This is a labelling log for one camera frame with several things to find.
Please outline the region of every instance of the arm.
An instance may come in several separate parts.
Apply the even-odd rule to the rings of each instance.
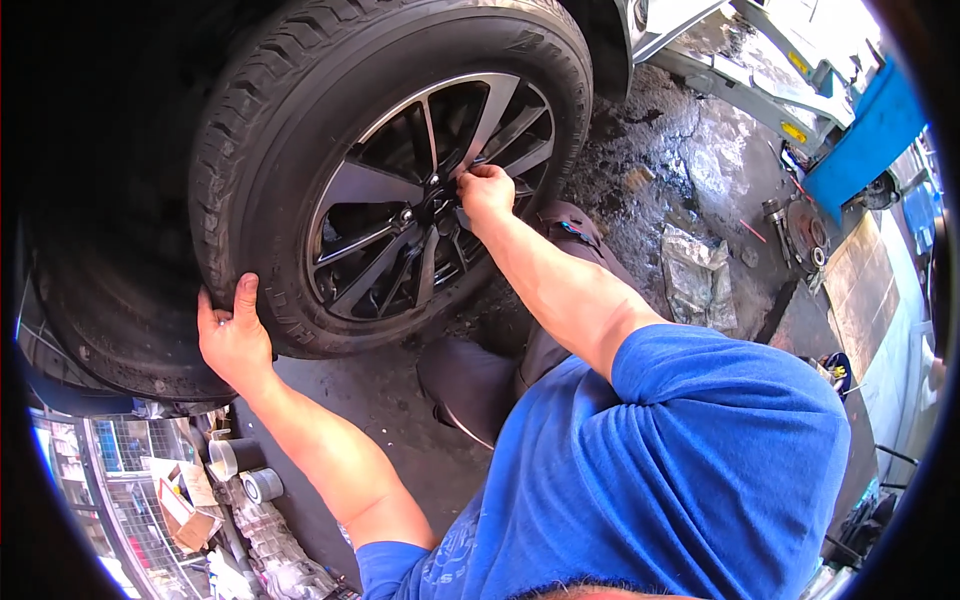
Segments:
[[[523,304],[557,342],[608,381],[628,335],[668,323],[614,274],[561,251],[515,217],[514,182],[503,169],[477,167],[458,183],[473,233]]]
[[[423,511],[383,450],[276,375],[270,338],[256,316],[256,285],[256,275],[241,277],[232,315],[214,311],[206,290],[200,293],[197,328],[206,363],[246,399],[355,548],[372,541],[433,548],[436,539]]]

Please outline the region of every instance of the brake rotor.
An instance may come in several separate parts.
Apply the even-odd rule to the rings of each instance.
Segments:
[[[817,266],[810,259],[811,253],[816,248],[826,253],[830,243],[823,219],[813,204],[795,200],[787,205],[785,221],[790,245],[802,259],[803,266],[808,270],[816,269]]]

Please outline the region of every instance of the tire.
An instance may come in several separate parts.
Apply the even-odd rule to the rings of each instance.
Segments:
[[[295,3],[240,52],[211,94],[191,163],[195,250],[215,303],[260,276],[257,312],[275,350],[300,358],[402,339],[476,291],[477,268],[426,305],[374,322],[335,316],[310,292],[301,259],[318,194],[379,115],[464,73],[522,78],[552,107],[553,154],[526,214],[562,190],[587,135],[587,44],[553,0],[314,0]]]

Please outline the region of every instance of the hand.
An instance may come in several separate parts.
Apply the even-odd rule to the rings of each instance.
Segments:
[[[512,214],[515,193],[514,180],[506,171],[491,164],[473,167],[457,178],[457,195],[474,224],[491,216]]]
[[[246,273],[240,277],[232,313],[213,310],[206,288],[198,298],[200,354],[241,396],[254,393],[276,376],[270,336],[256,316],[256,285],[256,274]]]

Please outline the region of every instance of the dark pants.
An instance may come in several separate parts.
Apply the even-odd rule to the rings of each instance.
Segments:
[[[535,228],[557,248],[601,265],[636,289],[634,279],[603,243],[600,232],[582,210],[570,203],[553,202],[541,209],[537,217]],[[469,340],[441,338],[423,349],[417,375],[423,392],[436,404],[434,415],[440,422],[458,427],[477,442],[493,447],[516,401],[569,355],[534,322],[519,364]]]

